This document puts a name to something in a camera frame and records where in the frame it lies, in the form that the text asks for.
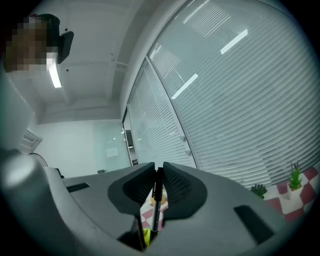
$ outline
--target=dark green succulent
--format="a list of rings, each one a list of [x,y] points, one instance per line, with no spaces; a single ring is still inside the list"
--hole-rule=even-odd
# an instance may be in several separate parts
[[[296,162],[296,164],[291,164],[291,172],[290,172],[290,177],[289,177],[289,187],[292,190],[297,190],[298,188],[300,188],[301,185],[301,180],[299,179],[299,175],[300,175],[300,168],[298,165],[298,162]]]
[[[262,184],[255,184],[251,187],[251,191],[255,193],[258,197],[264,199],[264,194],[267,193],[267,189]]]

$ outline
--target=black rectangular slot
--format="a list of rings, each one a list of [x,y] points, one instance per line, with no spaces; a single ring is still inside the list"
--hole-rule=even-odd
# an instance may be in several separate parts
[[[256,243],[262,244],[274,235],[274,232],[248,205],[241,205],[234,208],[242,223],[250,232]]]
[[[85,188],[89,188],[90,186],[87,183],[80,183],[77,185],[72,185],[72,186],[67,186],[66,189],[69,191],[69,193],[71,192],[75,192],[78,190],[83,190]]]

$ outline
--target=window blind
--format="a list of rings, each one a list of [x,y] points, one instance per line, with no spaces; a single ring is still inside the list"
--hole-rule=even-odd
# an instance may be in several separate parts
[[[128,112],[140,163],[172,162],[196,167],[177,116],[159,78],[147,61],[134,86]]]
[[[200,169],[268,186],[320,160],[318,59],[276,8],[192,1],[148,56]]]

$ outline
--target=ceiling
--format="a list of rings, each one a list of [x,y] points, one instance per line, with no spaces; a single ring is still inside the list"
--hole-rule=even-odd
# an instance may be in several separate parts
[[[20,86],[39,123],[120,118],[119,97],[127,64],[160,3],[47,0],[37,6],[31,14],[53,14],[60,19],[60,34],[74,32],[70,54],[58,66],[62,88],[54,88],[44,67],[35,68]]]

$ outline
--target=green succulent plant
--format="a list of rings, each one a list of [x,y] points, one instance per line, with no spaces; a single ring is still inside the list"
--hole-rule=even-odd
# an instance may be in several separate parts
[[[262,184],[255,184],[251,187],[251,191],[255,193],[258,197],[264,199],[264,194],[267,193],[267,189]]]
[[[298,162],[296,162],[296,164],[291,164],[291,172],[290,172],[290,176],[289,176],[289,187],[292,190],[297,190],[299,188],[302,187],[301,185],[301,181],[302,179],[299,179],[299,175],[300,175],[300,168],[298,165]]]

